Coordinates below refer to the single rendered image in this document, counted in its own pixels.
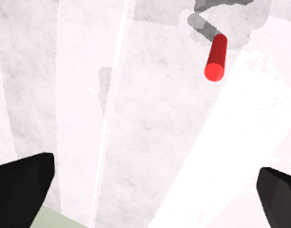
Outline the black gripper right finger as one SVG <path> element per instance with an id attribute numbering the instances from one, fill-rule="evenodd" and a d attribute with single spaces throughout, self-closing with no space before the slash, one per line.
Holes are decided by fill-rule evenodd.
<path id="1" fill-rule="evenodd" d="M 263 166 L 256 191 L 271 228 L 291 228 L 291 175 Z"/>

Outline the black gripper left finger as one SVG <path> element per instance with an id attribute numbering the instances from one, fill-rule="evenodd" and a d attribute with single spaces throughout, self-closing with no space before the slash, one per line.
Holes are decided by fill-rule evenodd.
<path id="1" fill-rule="evenodd" d="M 51 152 L 0 164 L 0 228 L 30 228 L 54 176 Z"/>

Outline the red peg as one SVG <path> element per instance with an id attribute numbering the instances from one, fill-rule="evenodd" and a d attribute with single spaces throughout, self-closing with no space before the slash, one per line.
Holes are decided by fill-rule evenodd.
<path id="1" fill-rule="evenodd" d="M 226 37 L 224 34 L 215 35 L 209 57 L 205 66 L 205 76 L 207 80 L 218 81 L 224 76 L 224 65 L 226 57 Z"/>

